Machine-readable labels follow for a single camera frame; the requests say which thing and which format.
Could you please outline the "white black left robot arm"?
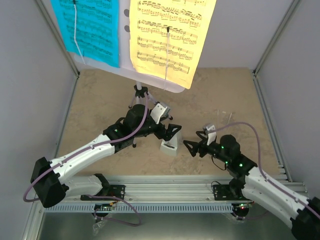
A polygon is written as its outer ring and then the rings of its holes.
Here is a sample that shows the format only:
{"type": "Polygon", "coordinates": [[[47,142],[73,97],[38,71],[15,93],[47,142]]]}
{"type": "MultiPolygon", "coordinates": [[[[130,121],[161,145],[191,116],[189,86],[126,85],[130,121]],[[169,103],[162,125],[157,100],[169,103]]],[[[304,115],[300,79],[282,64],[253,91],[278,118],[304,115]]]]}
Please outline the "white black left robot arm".
{"type": "Polygon", "coordinates": [[[108,197],[110,185],[105,177],[96,173],[84,181],[72,181],[72,177],[84,168],[135,145],[135,139],[155,135],[159,140],[170,141],[181,129],[178,124],[164,125],[168,108],[157,103],[153,109],[144,104],[134,105],[98,137],[77,150],[62,157],[38,159],[33,168],[30,183],[37,200],[44,208],[50,208],[68,197],[91,195],[99,200],[108,197]]]}

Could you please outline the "white metronome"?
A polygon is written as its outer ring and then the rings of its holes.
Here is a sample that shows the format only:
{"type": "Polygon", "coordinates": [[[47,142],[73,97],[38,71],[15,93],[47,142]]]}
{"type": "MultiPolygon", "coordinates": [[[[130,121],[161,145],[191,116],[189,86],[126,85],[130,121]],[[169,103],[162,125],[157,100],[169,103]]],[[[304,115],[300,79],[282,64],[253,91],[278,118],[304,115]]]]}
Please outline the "white metronome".
{"type": "Polygon", "coordinates": [[[169,141],[162,140],[160,145],[160,151],[168,156],[177,157],[182,143],[183,143],[182,134],[181,134],[181,131],[179,130],[172,137],[171,140],[169,141]]]}

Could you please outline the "clear metronome cover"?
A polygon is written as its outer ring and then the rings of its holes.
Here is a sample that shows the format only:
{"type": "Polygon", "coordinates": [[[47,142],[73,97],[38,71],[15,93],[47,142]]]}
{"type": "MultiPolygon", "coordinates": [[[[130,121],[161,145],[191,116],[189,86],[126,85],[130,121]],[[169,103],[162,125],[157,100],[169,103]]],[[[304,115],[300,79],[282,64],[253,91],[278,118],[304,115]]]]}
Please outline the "clear metronome cover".
{"type": "Polygon", "coordinates": [[[233,113],[222,109],[216,111],[216,123],[219,127],[228,125],[231,121],[233,113]]]}

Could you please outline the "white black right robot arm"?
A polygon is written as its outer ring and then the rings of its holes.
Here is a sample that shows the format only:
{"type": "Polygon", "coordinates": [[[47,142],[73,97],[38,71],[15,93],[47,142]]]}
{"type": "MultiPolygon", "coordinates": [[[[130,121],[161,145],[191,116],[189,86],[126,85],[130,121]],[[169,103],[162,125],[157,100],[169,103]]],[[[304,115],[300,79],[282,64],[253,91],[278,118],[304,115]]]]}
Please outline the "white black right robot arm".
{"type": "Polygon", "coordinates": [[[224,135],[219,142],[203,136],[201,141],[184,140],[192,156],[201,158],[210,155],[224,162],[233,179],[229,183],[232,198],[249,199],[278,217],[290,229],[297,240],[320,238],[320,200],[301,195],[272,178],[259,166],[241,153],[240,144],[231,134],[224,135]]]}

